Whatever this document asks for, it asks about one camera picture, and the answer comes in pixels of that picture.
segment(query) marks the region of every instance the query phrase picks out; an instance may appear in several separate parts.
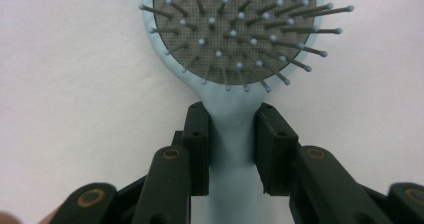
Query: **metal rivet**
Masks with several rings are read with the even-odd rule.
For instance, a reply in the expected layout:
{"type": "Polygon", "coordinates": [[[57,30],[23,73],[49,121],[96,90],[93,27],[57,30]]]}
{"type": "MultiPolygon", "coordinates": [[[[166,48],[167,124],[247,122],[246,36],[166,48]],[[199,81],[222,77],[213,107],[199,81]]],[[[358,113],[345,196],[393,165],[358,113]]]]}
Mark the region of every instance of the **metal rivet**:
{"type": "Polygon", "coordinates": [[[424,205],[424,191],[423,190],[408,188],[408,189],[405,190],[405,194],[409,199],[413,200],[414,202],[421,204],[421,205],[424,205]]]}
{"type": "Polygon", "coordinates": [[[180,156],[180,151],[177,149],[169,149],[163,152],[163,157],[168,160],[177,159],[180,156]]]}
{"type": "Polygon", "coordinates": [[[102,189],[95,188],[88,190],[78,197],[77,204],[80,207],[91,207],[101,202],[105,197],[105,192],[102,189]]]}
{"type": "Polygon", "coordinates": [[[306,153],[308,154],[310,158],[313,158],[313,159],[318,159],[318,160],[325,159],[325,153],[318,149],[308,149],[306,153]]]}

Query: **hairbrush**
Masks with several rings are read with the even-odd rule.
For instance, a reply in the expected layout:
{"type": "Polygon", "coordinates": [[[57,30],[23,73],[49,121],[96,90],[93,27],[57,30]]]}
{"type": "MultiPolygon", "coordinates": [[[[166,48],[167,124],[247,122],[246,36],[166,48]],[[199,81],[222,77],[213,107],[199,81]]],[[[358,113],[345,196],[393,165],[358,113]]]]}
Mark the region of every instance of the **hairbrush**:
{"type": "Polygon", "coordinates": [[[206,223],[258,223],[254,116],[310,53],[320,18],[353,11],[323,0],[142,0],[148,38],[211,117],[206,223]]]}

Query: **white background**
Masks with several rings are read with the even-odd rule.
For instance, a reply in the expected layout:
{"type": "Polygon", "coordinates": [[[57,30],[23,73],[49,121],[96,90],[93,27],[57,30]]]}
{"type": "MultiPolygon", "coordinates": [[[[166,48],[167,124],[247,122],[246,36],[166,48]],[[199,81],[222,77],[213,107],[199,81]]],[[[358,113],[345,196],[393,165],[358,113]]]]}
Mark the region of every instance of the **white background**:
{"type": "MultiPolygon", "coordinates": [[[[424,184],[424,0],[354,4],[325,17],[274,105],[303,145],[330,150],[359,182],[386,193],[424,184]]],[[[118,189],[147,173],[198,101],[151,48],[140,0],[0,0],[0,209],[35,223],[75,189],[118,189]]],[[[194,200],[193,223],[202,201],[194,200]]],[[[286,198],[261,199],[262,223],[293,223],[286,198]]]]}

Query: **hairbrush bristle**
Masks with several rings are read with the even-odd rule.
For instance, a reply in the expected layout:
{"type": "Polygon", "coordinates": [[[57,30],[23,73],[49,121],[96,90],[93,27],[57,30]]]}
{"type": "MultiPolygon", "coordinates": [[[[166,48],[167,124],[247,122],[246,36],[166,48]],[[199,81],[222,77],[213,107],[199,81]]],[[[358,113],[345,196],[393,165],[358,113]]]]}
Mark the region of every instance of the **hairbrush bristle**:
{"type": "Polygon", "coordinates": [[[316,0],[153,0],[153,6],[140,9],[155,15],[152,35],[160,35],[172,55],[187,70],[199,76],[203,84],[231,86],[259,82],[277,76],[286,85],[290,81],[281,70],[292,64],[311,71],[295,58],[304,51],[321,57],[326,51],[305,46],[309,35],[340,34],[340,28],[319,29],[317,16],[350,12],[353,6],[333,9],[316,0]]]}

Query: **light blue hairbrush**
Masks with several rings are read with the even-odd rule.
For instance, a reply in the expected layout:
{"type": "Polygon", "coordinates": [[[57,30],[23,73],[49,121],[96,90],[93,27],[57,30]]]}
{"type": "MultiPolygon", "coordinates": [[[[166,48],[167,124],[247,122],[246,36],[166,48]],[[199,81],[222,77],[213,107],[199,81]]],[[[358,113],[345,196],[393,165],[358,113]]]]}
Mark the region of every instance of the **light blue hairbrush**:
{"type": "Polygon", "coordinates": [[[150,42],[212,119],[206,223],[257,224],[254,116],[266,95],[302,63],[320,17],[351,12],[323,0],[142,0],[150,42]]]}

